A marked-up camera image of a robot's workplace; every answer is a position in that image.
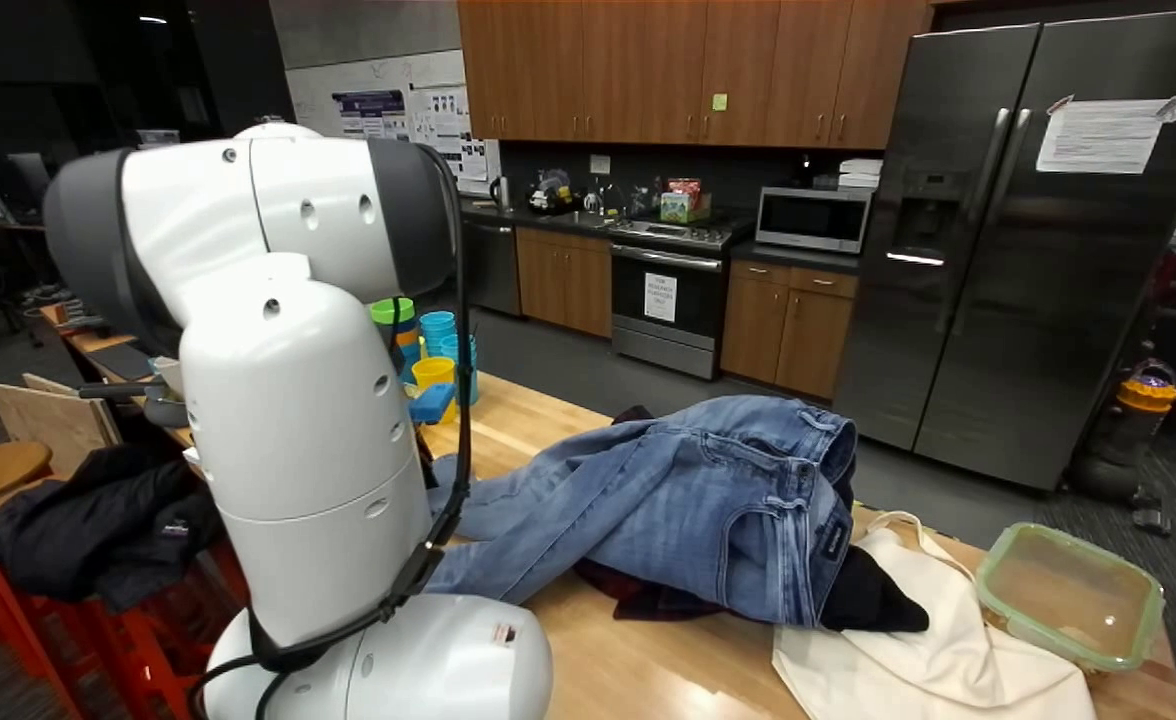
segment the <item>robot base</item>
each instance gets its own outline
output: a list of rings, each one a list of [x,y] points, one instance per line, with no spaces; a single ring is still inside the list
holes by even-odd
[[[250,658],[242,613],[214,667]],[[252,720],[272,674],[238,667],[205,689],[214,720]],[[534,613],[480,598],[413,598],[387,626],[287,675],[269,717],[540,720],[554,658]]]

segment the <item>kettle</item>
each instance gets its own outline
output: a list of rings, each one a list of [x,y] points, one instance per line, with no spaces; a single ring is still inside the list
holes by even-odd
[[[574,211],[580,208],[580,194],[565,168],[540,173],[540,186],[530,195],[534,211]]]

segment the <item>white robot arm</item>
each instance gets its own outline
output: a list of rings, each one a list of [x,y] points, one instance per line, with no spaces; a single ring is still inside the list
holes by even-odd
[[[540,717],[550,645],[530,613],[463,598],[417,598],[395,615],[402,600],[387,606],[424,565],[432,520],[405,389],[366,299],[450,276],[440,163],[413,143],[261,125],[76,159],[45,211],[72,293],[143,348],[181,352],[187,466],[252,587],[214,665],[269,659],[218,679],[209,714],[256,717],[280,689],[272,717]]]

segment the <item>microwave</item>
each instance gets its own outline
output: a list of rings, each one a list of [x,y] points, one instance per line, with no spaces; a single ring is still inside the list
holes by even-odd
[[[862,256],[872,194],[761,189],[755,243]]]

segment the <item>cabinet door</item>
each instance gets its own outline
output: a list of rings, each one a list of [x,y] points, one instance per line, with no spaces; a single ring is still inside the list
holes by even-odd
[[[831,147],[889,147],[911,34],[931,22],[930,0],[847,0]]]
[[[737,376],[778,382],[778,352],[784,337],[784,267],[778,263],[732,263],[723,333],[719,333],[719,368]]]
[[[815,400],[831,400],[847,326],[852,299],[792,290],[784,305],[778,383]]]
[[[460,0],[469,116],[477,138],[565,141],[586,131],[574,86],[580,0]]]
[[[612,333],[612,256],[606,240],[518,228],[520,311],[590,337]]]
[[[710,0],[580,4],[586,56],[565,86],[590,101],[586,141],[691,143],[699,131],[699,56]]]
[[[763,143],[825,147],[840,86],[840,52],[847,36],[847,0],[782,0],[771,30],[771,87]]]
[[[699,86],[691,120],[699,143],[761,143],[778,125],[778,48],[784,0],[705,0]]]

